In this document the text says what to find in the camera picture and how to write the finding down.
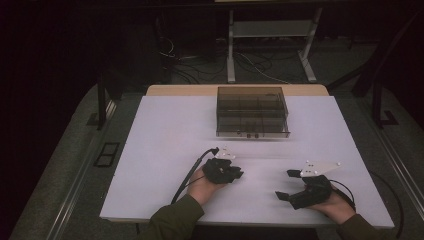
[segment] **olive green sleeve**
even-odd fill
[[[361,215],[356,214],[337,230],[344,240],[394,240],[390,232],[377,230]]]
[[[150,219],[147,229],[137,239],[188,239],[203,214],[199,203],[190,195],[185,195],[176,203],[159,209]]]

